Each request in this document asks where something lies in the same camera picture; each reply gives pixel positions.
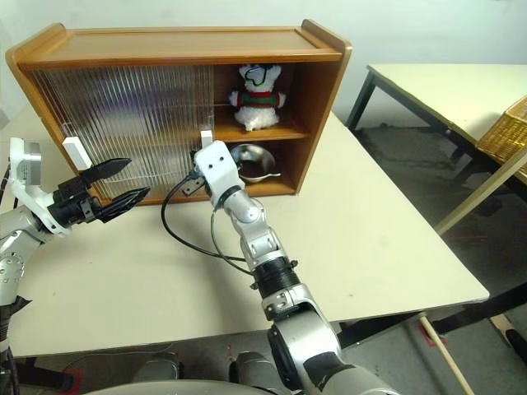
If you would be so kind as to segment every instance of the stainless steel bowl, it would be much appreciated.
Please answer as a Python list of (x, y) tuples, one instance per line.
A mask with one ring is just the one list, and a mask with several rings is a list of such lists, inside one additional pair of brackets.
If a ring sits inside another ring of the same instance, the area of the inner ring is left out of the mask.
[(256, 144), (240, 144), (231, 149), (231, 156), (238, 165), (240, 178), (248, 183), (258, 183), (267, 177), (279, 177), (271, 152)]

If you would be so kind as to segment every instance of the wooden stick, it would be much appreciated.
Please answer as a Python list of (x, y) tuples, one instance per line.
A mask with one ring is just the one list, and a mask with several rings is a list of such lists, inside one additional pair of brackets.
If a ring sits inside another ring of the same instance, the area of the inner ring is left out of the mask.
[(527, 162), (527, 144), (520, 148), (507, 162), (505, 162), (487, 181), (467, 197), (448, 216), (436, 225), (437, 234), (443, 235), (448, 229), (457, 224), (469, 214), (479, 203), (488, 198), (500, 185), (505, 183), (516, 171)]
[(467, 395), (474, 395), (474, 392), (471, 389), (469, 383), (467, 382), (466, 378), (461, 373), (461, 370), (459, 370), (459, 367), (455, 363), (454, 358), (452, 358), (452, 355), (450, 355), (448, 350), (446, 350), (445, 345), (442, 343), (441, 339), (439, 338), (439, 335), (437, 334), (434, 327), (431, 325), (430, 321), (428, 321), (427, 316), (422, 315), (419, 318), (419, 321), (421, 322), (421, 325), (427, 331), (428, 336), (434, 341), (434, 343), (436, 343), (437, 348), (443, 355), (443, 358), (445, 358), (446, 363), (450, 367), (450, 370), (452, 370), (452, 373), (454, 374), (455, 378), (458, 380), (464, 393), (466, 393)]

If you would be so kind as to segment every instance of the wooden cabinet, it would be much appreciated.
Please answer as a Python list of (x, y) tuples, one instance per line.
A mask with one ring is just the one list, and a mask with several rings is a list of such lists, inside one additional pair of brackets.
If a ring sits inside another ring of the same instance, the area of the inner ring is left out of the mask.
[[(7, 51), (7, 62), (58, 145), (79, 136), (94, 162), (133, 159), (122, 174), (96, 185), (102, 200), (151, 185), (144, 202), (158, 203), (191, 169), (189, 152), (199, 149), (199, 132), (207, 128), (229, 145), (257, 142), (275, 155), (282, 176), (248, 185), (252, 196), (298, 193), (351, 50), (308, 20), (300, 27), (56, 24)], [(231, 91), (243, 90), (244, 63), (282, 66), (275, 91), (287, 101), (271, 128), (246, 132), (228, 104)]]

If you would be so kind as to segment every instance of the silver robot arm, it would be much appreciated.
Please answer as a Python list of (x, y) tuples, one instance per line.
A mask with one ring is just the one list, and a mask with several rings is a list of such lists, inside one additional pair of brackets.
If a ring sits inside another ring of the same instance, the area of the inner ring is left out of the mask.
[(309, 394), (397, 394), (373, 373), (342, 359), (338, 339), (307, 286), (294, 272), (264, 207), (243, 189), (225, 143), (194, 157), (210, 189), (214, 210), (223, 208), (240, 235), (241, 251), (255, 279), (269, 321), (268, 340), (283, 383)]
[(23, 206), (0, 214), (0, 393), (7, 393), (14, 369), (5, 363), (12, 362), (7, 332), (11, 316), (28, 303), (17, 292), (30, 256), (54, 235), (69, 235), (73, 224), (107, 222), (125, 213), (150, 190), (128, 191), (107, 206), (89, 194), (92, 183), (117, 174), (131, 161), (122, 158), (84, 170), (46, 193), (40, 188), (40, 159), (39, 144), (12, 137), (7, 186)]

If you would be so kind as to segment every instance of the white teddy bear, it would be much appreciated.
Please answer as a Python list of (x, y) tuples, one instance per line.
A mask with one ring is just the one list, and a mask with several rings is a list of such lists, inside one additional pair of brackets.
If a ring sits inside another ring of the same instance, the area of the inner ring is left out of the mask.
[(268, 128), (278, 123), (274, 110), (280, 109), (286, 95), (273, 92), (274, 82), (282, 72), (277, 64), (245, 64), (240, 67), (240, 75), (245, 80), (245, 92), (233, 91), (229, 101), (240, 109), (235, 113), (236, 121), (245, 125), (245, 130)]

